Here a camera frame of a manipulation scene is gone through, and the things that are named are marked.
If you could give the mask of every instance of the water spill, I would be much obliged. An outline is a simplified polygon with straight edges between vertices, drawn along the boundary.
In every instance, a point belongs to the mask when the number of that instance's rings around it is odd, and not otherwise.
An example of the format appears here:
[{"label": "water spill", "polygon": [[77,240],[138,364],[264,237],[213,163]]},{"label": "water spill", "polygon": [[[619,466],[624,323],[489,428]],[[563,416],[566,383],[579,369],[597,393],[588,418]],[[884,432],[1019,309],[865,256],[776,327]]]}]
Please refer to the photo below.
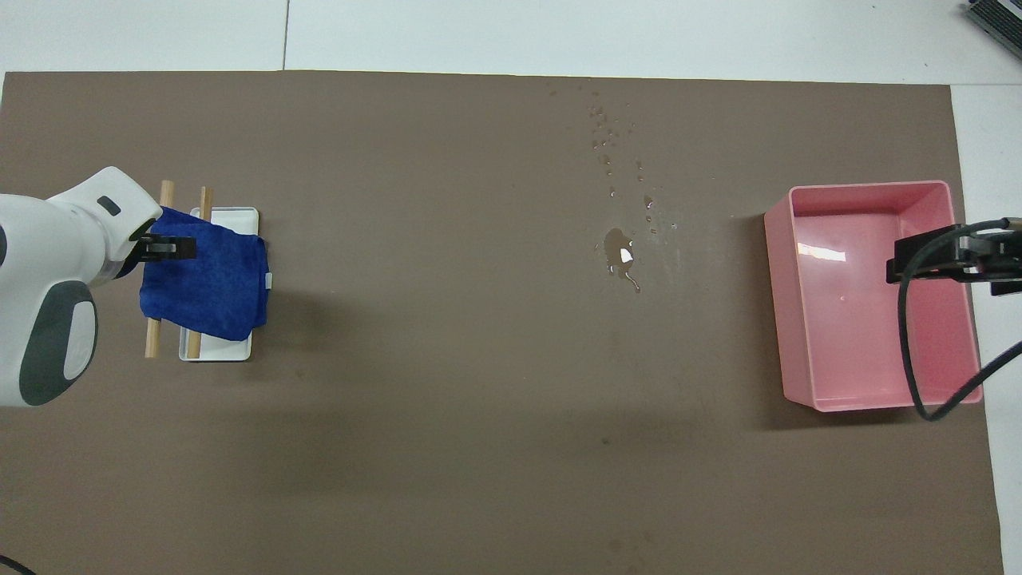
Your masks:
[{"label": "water spill", "polygon": [[603,251],[607,255],[607,271],[621,279],[628,279],[635,286],[636,294],[642,292],[639,282],[632,277],[632,265],[635,263],[635,253],[632,252],[632,238],[624,235],[620,228],[607,232],[603,238]]}]

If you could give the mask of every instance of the blue towel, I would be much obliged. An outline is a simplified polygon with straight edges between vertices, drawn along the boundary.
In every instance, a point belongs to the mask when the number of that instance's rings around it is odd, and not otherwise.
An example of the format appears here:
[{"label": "blue towel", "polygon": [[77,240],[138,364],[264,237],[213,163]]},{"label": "blue towel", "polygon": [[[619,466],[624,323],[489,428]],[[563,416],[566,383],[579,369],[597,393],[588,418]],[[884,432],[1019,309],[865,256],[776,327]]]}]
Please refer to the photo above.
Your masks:
[{"label": "blue towel", "polygon": [[145,263],[140,304],[146,318],[240,342],[266,324],[266,244],[164,207],[150,230],[195,238],[195,258]]}]

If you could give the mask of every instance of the wooden stick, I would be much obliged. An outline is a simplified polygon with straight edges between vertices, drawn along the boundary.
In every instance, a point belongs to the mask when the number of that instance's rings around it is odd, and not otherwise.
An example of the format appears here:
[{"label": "wooden stick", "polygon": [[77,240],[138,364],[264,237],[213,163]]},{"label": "wooden stick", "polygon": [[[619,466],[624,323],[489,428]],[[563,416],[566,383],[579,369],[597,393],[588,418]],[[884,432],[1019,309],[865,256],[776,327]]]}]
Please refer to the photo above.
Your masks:
[{"label": "wooden stick", "polygon": [[[159,204],[174,206],[174,182],[164,180],[159,183]],[[151,318],[147,319],[145,326],[145,357],[153,360],[159,357],[159,321]]]},{"label": "wooden stick", "polygon": [[[198,200],[198,215],[205,221],[213,219],[213,188],[202,186]],[[198,360],[202,351],[202,334],[188,331],[188,350],[185,357],[188,360]]]}]

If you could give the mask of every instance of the pink plastic box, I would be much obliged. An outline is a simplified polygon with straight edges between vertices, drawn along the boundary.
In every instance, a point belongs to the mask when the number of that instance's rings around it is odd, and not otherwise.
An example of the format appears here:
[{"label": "pink plastic box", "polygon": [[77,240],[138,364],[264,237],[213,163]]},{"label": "pink plastic box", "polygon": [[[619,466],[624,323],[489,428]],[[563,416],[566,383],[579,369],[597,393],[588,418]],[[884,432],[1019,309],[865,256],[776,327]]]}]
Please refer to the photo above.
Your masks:
[{"label": "pink plastic box", "polygon": [[[820,412],[912,405],[885,263],[895,239],[955,223],[947,184],[794,187],[764,221],[785,397]],[[966,286],[913,281],[908,320],[923,401],[943,403],[979,369]]]}]

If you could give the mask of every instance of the brown surface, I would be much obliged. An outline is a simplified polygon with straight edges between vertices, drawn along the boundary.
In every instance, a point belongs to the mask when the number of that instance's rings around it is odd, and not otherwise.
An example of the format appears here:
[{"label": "brown surface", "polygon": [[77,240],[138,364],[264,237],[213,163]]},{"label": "brown surface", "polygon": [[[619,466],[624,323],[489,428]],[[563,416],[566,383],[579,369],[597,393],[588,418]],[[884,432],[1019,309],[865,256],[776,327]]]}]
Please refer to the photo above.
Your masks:
[{"label": "brown surface", "polygon": [[[83,380],[0,412],[0,544],[40,573],[1001,571],[982,406],[790,403],[771,307],[761,213],[789,187],[959,193],[946,87],[8,74],[3,94],[0,189],[107,164],[174,179],[181,207],[211,185],[260,208],[275,273],[251,362],[185,365],[170,326],[144,362],[136,273],[95,292]],[[608,274],[614,228],[641,294]]]}]

